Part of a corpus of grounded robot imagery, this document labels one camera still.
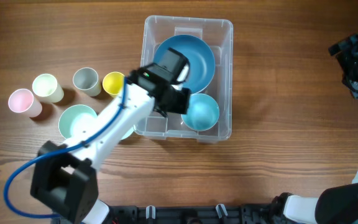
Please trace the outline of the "pale green cup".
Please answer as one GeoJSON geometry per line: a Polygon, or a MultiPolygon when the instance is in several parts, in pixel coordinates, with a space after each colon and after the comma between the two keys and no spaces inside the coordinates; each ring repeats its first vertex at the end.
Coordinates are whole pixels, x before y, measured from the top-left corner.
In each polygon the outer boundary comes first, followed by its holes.
{"type": "Polygon", "coordinates": [[[41,101],[46,103],[57,103],[64,97],[62,87],[49,73],[37,76],[32,83],[32,90],[41,101]]]}

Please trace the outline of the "yellow cup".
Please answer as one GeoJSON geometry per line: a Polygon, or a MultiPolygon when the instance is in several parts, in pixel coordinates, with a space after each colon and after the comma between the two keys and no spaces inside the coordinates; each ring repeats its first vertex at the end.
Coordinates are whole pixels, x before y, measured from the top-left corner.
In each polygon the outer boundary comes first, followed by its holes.
{"type": "Polygon", "coordinates": [[[104,91],[111,97],[116,97],[124,85],[124,74],[121,72],[110,72],[104,78],[102,86],[104,91]]]}

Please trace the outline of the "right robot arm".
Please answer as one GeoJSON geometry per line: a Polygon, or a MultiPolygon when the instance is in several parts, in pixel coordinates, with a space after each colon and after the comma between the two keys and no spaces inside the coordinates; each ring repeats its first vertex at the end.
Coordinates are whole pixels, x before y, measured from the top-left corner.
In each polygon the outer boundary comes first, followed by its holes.
{"type": "MultiPolygon", "coordinates": [[[[342,83],[358,99],[358,34],[332,45],[329,54],[342,68],[342,83]]],[[[358,171],[351,184],[325,190],[318,198],[284,194],[268,207],[270,222],[358,223],[358,171]]]]}

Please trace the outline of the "grey cup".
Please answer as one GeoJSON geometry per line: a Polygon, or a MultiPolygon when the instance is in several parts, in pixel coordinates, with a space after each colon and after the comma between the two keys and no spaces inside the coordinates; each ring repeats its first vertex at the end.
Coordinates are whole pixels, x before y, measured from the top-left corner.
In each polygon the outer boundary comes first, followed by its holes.
{"type": "Polygon", "coordinates": [[[90,97],[101,93],[101,83],[95,69],[84,67],[77,70],[73,76],[74,86],[90,97]]]}

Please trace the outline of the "pink cup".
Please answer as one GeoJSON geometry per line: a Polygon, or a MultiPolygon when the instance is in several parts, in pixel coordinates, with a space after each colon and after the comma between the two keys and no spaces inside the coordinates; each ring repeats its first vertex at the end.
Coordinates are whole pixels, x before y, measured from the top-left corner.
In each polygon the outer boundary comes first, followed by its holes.
{"type": "Polygon", "coordinates": [[[23,114],[30,118],[34,118],[42,112],[40,101],[26,88],[14,91],[9,97],[8,106],[12,112],[23,114]]]}

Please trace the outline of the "mint green bowl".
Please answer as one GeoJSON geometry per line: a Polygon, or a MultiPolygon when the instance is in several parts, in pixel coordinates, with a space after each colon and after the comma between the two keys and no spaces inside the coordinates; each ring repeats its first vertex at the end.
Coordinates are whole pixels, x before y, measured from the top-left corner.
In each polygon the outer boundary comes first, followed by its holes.
{"type": "Polygon", "coordinates": [[[59,132],[65,139],[71,138],[85,131],[97,116],[89,106],[73,105],[62,113],[58,122],[59,132]]]}
{"type": "Polygon", "coordinates": [[[123,137],[121,138],[121,140],[127,139],[133,132],[134,132],[134,128],[131,127],[131,128],[123,135],[123,137]]]}

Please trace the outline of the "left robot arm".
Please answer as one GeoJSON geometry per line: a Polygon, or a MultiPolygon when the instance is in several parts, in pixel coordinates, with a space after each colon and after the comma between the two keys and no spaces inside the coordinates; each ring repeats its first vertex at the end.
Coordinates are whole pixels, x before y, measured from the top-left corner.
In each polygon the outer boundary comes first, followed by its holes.
{"type": "Polygon", "coordinates": [[[30,194],[70,223],[102,223],[97,173],[128,129],[152,112],[185,114],[191,91],[182,86],[189,60],[169,48],[162,58],[130,72],[119,96],[94,124],[56,145],[47,141],[35,158],[30,194]]]}

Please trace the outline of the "light blue bowl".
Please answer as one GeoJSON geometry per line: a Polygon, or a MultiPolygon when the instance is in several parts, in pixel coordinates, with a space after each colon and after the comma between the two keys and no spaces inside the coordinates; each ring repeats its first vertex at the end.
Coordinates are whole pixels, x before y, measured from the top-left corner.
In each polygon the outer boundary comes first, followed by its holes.
{"type": "Polygon", "coordinates": [[[192,94],[187,113],[181,118],[190,129],[206,131],[218,122],[219,106],[216,100],[207,94],[192,94]]]}

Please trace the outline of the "blue plate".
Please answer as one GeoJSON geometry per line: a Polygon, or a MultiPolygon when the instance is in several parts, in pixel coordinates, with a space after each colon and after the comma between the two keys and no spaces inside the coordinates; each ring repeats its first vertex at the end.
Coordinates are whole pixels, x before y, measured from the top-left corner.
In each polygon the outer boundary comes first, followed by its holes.
{"type": "Polygon", "coordinates": [[[203,40],[192,35],[176,35],[160,44],[153,62],[158,63],[168,48],[183,54],[190,62],[190,71],[184,88],[192,93],[203,91],[212,81],[215,73],[215,58],[211,48],[203,40]]]}

